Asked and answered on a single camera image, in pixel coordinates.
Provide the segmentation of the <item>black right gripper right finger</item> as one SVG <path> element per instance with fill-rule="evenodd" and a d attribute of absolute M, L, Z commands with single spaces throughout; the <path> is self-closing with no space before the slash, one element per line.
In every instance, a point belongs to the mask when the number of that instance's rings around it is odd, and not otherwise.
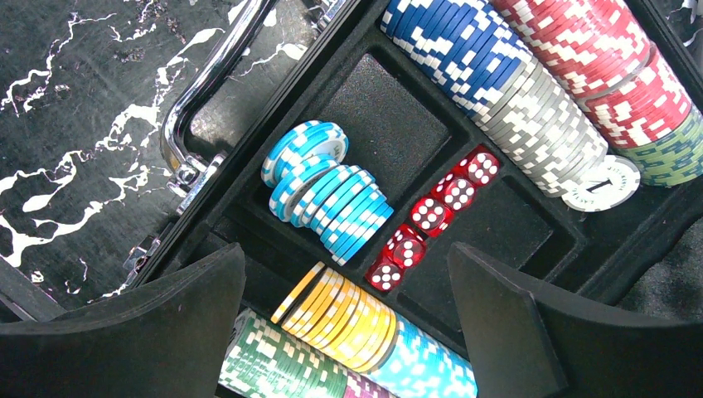
<path fill-rule="evenodd" d="M 481 397 L 699 397 L 702 325 L 573 294 L 460 242 L 448 270 Z"/>

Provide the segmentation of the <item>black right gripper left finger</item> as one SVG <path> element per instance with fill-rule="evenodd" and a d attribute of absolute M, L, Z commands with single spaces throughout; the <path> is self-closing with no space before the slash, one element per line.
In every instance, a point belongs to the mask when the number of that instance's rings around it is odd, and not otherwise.
<path fill-rule="evenodd" d="M 231 244 L 48 322 L 1 326 L 4 397 L 212 397 L 245 287 Z"/>

